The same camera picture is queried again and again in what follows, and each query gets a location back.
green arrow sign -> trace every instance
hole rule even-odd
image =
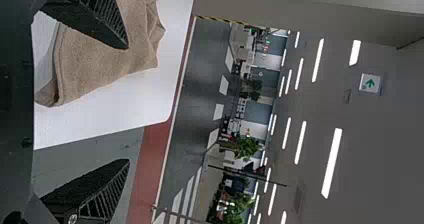
[[[368,88],[375,86],[375,83],[372,79],[369,79],[365,84],[368,86]]]

gray floor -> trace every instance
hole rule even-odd
[[[288,96],[278,99],[276,131],[269,147],[271,179],[285,182],[278,188],[271,216],[268,207],[272,185],[261,195],[261,223],[280,223],[283,210],[287,224],[309,223],[416,223],[422,219],[424,161],[424,43],[403,50],[362,43],[359,61],[349,67],[351,40],[325,40],[316,83],[311,82],[317,54],[317,35],[302,33],[294,49],[292,33],[282,74],[293,69]],[[294,83],[299,60],[305,64],[298,91]],[[382,95],[358,90],[361,73],[384,78]],[[352,89],[351,101],[343,96]],[[287,149],[281,145],[292,118]],[[300,126],[307,121],[299,165],[294,165]],[[322,182],[335,128],[343,129],[339,156],[329,199],[321,195]],[[303,183],[304,199],[294,211],[294,193]]]
[[[130,160],[125,188],[112,224],[126,223],[143,128],[95,137],[34,152],[32,182],[38,196],[116,159]]]
[[[161,189],[160,207],[171,208],[175,195],[185,189],[189,179],[196,175],[202,165],[209,134],[219,125],[219,120],[213,121],[215,105],[226,104],[231,98],[229,96],[233,95],[231,83],[227,96],[219,93],[222,75],[231,82],[225,64],[229,35],[228,24],[197,19]]]

ceiling light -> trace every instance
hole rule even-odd
[[[299,164],[300,152],[302,151],[303,138],[305,137],[306,121],[302,122],[302,128],[300,129],[299,142],[297,143],[296,156],[294,157],[294,164]]]
[[[278,97],[281,97],[281,95],[283,95],[283,87],[284,87],[284,81],[285,81],[286,77],[283,76],[283,79],[281,79],[281,84],[280,84],[280,92],[278,92]]]
[[[286,91],[285,94],[287,95],[289,93],[289,88],[290,88],[290,81],[291,81],[291,74],[292,74],[292,70],[289,70],[289,75],[287,77],[287,84],[286,84]]]
[[[350,54],[349,66],[358,63],[359,51],[361,50],[361,41],[355,40],[352,45],[352,52]]]
[[[275,199],[276,192],[277,192],[277,184],[274,184],[274,186],[272,187],[271,200],[269,201],[268,216],[271,216],[272,207],[274,206],[274,199]]]
[[[300,82],[300,76],[302,75],[302,69],[303,69],[303,58],[300,59],[299,69],[297,70],[296,85],[294,86],[294,89],[296,91],[297,89],[299,89],[299,82]]]
[[[262,217],[262,214],[259,213],[258,220],[256,221],[256,224],[260,224],[261,223],[261,217]]]
[[[283,216],[281,217],[281,224],[286,224],[287,221],[287,212],[283,212]]]
[[[262,158],[261,158],[261,165],[260,166],[264,165],[264,159],[265,159],[265,151],[262,152]]]
[[[274,115],[274,120],[273,120],[273,122],[272,122],[271,136],[272,136],[272,135],[274,135],[275,122],[277,122],[277,114],[275,114],[275,115]]]
[[[256,203],[255,203],[255,209],[253,210],[253,215],[256,216],[256,212],[258,211],[258,205],[259,205],[259,199],[261,198],[261,196],[257,195],[256,196]]]
[[[317,59],[315,60],[314,72],[312,73],[312,82],[315,82],[317,80],[318,68],[319,68],[319,64],[321,62],[321,54],[322,54],[323,46],[324,46],[324,38],[322,38],[319,41],[318,51],[317,51]]]
[[[268,181],[269,181],[270,177],[271,177],[271,168],[268,169],[268,174],[266,175],[264,193],[266,193],[266,191],[268,191]]]
[[[324,182],[322,184],[321,194],[327,199],[330,194],[331,182],[333,181],[334,168],[337,162],[337,155],[342,139],[343,130],[336,128],[334,130],[333,143],[331,144],[330,156],[328,158],[327,169],[325,170]]]
[[[286,149],[286,146],[287,146],[287,138],[289,137],[290,125],[291,125],[291,118],[289,117],[287,119],[286,132],[284,133],[283,150]]]
[[[281,59],[281,67],[284,66],[284,62],[286,61],[287,49],[284,49],[283,58]]]
[[[297,45],[299,44],[299,38],[300,38],[300,32],[297,32],[296,41],[294,42],[294,48],[297,48]]]

towel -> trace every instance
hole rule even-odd
[[[53,50],[52,80],[35,101],[54,107],[134,72],[158,66],[157,49],[165,28],[156,1],[116,0],[129,39],[129,49],[118,50],[60,24]]]

yellow and black striped tape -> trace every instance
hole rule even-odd
[[[225,23],[237,23],[237,24],[240,24],[240,25],[252,26],[252,25],[250,25],[249,23],[246,23],[246,22],[234,21],[234,20],[229,20],[229,19],[224,19],[224,18],[219,18],[219,17],[209,17],[209,16],[196,16],[196,17],[203,19],[203,20],[219,21],[219,22],[225,22]]]

